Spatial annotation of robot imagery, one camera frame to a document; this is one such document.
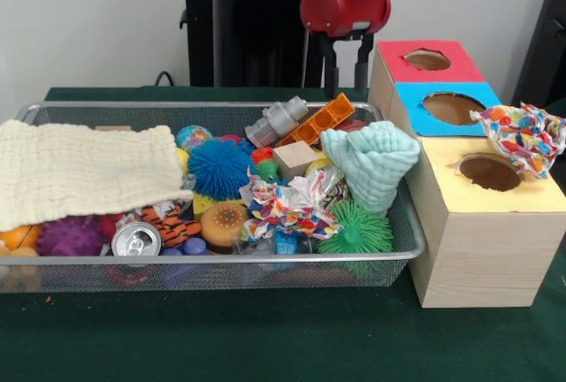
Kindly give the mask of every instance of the green spiky ball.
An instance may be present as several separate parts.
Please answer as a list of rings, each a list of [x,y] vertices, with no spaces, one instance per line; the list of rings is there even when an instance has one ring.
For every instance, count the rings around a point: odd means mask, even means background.
[[[272,159],[265,159],[258,165],[256,165],[257,175],[262,178],[263,181],[276,182],[279,181],[279,175],[277,171],[279,166]]]
[[[393,233],[388,218],[379,218],[364,210],[357,202],[335,203],[331,213],[344,228],[332,238],[318,241],[321,254],[375,254],[393,250]],[[352,271],[359,279],[369,278],[379,271],[380,262],[346,262],[340,266]]]

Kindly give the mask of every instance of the black cable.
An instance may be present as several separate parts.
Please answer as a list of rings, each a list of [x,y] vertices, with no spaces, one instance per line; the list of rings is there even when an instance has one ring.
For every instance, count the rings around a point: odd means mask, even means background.
[[[169,86],[175,86],[175,82],[173,81],[173,77],[167,71],[160,72],[159,75],[156,78],[156,82],[153,85],[159,86],[159,83],[161,82],[161,79],[163,79],[163,77],[167,78],[167,80],[169,81]]]

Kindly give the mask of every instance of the blue square panel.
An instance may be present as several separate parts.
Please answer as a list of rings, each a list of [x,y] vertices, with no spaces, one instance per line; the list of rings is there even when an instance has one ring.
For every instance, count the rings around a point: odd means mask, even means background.
[[[487,83],[397,83],[413,130],[424,137],[485,137],[470,111],[501,105]]]

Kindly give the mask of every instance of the wire mesh basket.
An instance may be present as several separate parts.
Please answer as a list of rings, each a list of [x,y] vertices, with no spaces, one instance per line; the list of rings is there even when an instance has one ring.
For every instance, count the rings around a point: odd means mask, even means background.
[[[18,119],[47,123],[130,126],[158,125],[176,133],[205,126],[216,136],[242,134],[271,103],[90,103],[30,105]],[[310,114],[324,103],[309,103]],[[355,119],[380,119],[371,105],[355,103]],[[421,254],[425,238],[404,181],[388,213],[393,252],[294,256],[0,257],[0,292],[104,292],[251,289],[278,287],[388,287],[409,259]]]

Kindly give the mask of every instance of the cream knit cloth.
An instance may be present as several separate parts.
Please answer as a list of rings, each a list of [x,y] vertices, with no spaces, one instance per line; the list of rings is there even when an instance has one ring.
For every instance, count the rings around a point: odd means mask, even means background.
[[[0,126],[0,231],[66,216],[115,214],[171,199],[182,170],[169,127]]]

